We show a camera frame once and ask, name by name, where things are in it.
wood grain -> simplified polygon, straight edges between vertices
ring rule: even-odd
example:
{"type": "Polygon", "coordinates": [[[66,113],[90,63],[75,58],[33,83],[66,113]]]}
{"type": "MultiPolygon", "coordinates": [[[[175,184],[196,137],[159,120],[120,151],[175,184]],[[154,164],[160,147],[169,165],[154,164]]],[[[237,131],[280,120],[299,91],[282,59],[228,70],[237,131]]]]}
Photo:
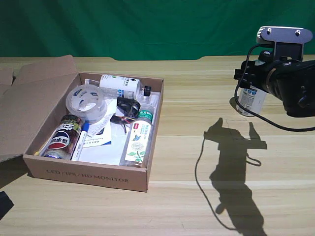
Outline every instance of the wood grain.
{"type": "MultiPolygon", "coordinates": [[[[0,67],[17,72],[42,59],[0,58],[0,67]]],[[[315,132],[282,131],[234,110],[234,69],[244,59],[75,58],[79,71],[165,79],[149,191],[34,179],[20,160],[1,164],[0,187],[15,206],[0,221],[0,235],[313,236],[315,132]],[[222,125],[214,126],[219,118],[222,125]],[[199,184],[231,230],[196,184],[199,157],[199,184]]],[[[315,124],[314,118],[288,117],[271,95],[261,114],[289,127],[315,124]]]]}

spray bottle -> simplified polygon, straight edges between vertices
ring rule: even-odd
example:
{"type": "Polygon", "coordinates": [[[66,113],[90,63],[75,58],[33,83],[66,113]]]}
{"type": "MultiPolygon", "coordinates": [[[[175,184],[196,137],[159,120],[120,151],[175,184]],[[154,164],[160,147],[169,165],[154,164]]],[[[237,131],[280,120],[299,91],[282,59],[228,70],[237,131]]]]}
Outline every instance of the spray bottle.
{"type": "Polygon", "coordinates": [[[145,167],[149,156],[152,138],[152,121],[156,100],[152,99],[151,87],[145,86],[138,102],[140,109],[137,120],[131,123],[125,148],[121,157],[121,166],[145,167]]]}

blue marker cap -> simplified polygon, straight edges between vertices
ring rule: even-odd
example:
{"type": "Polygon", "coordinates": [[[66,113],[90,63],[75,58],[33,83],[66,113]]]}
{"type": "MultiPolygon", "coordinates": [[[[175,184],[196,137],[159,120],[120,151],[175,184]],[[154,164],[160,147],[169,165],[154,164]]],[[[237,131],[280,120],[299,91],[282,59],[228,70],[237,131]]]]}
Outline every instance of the blue marker cap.
{"type": "Polygon", "coordinates": [[[82,126],[82,131],[88,132],[89,127],[90,127],[90,123],[85,122],[84,125],[82,126]]]}

black cable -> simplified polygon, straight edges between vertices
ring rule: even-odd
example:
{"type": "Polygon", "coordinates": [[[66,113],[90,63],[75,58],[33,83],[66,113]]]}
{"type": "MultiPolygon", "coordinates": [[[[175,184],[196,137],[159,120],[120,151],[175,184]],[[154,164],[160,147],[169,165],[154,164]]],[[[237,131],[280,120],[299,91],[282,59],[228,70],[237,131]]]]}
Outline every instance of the black cable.
{"type": "Polygon", "coordinates": [[[265,117],[263,117],[263,116],[261,116],[261,115],[255,113],[255,112],[252,112],[251,110],[249,110],[249,109],[243,107],[243,106],[239,103],[239,101],[238,101],[238,99],[237,99],[237,92],[238,92],[238,89],[239,89],[239,87],[240,87],[240,85],[241,85],[241,82],[242,82],[242,80],[243,80],[243,77],[244,77],[244,75],[245,75],[245,73],[246,73],[247,64],[248,64],[248,61],[249,61],[249,59],[250,59],[250,55],[251,55],[253,49],[255,49],[255,48],[257,48],[257,47],[264,47],[264,46],[267,46],[267,45],[265,45],[265,44],[257,44],[257,45],[255,45],[255,46],[251,47],[251,49],[249,50],[249,52],[248,52],[248,54],[247,54],[246,63],[245,63],[245,67],[244,67],[244,72],[243,72],[243,74],[242,74],[242,77],[239,79],[238,84],[237,84],[237,86],[236,86],[236,88],[235,88],[235,91],[234,91],[234,99],[235,99],[236,104],[237,104],[240,108],[242,108],[244,111],[246,111],[246,112],[248,112],[248,113],[250,113],[250,114],[252,114],[252,115],[254,115],[254,116],[256,116],[256,117],[258,117],[258,118],[260,118],[260,119],[262,119],[263,121],[265,121],[265,122],[267,122],[267,123],[269,123],[269,124],[271,124],[271,125],[273,125],[273,126],[279,128],[279,129],[286,130],[286,131],[292,131],[292,132],[314,131],[314,130],[315,130],[315,127],[296,129],[296,128],[289,128],[289,127],[285,127],[285,126],[276,124],[276,123],[272,122],[271,120],[269,120],[269,119],[267,119],[267,118],[265,118],[265,117]]]}
{"type": "Polygon", "coordinates": [[[126,133],[127,133],[126,125],[125,125],[125,124],[122,124],[122,127],[124,128],[124,132],[125,132],[125,134],[126,134],[126,133]]]}

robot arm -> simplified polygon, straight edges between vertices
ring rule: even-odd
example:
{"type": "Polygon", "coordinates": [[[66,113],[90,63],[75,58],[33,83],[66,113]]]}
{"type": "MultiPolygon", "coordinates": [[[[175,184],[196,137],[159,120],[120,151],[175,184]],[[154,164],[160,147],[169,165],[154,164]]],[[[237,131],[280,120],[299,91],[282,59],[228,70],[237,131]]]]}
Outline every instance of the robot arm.
{"type": "Polygon", "coordinates": [[[245,68],[244,61],[234,78],[240,80],[245,70],[241,88],[253,85],[272,94],[283,102],[288,116],[315,116],[315,60],[302,62],[304,44],[312,37],[303,28],[261,27],[256,41],[271,50],[260,53],[261,65],[248,61],[245,68]]]}

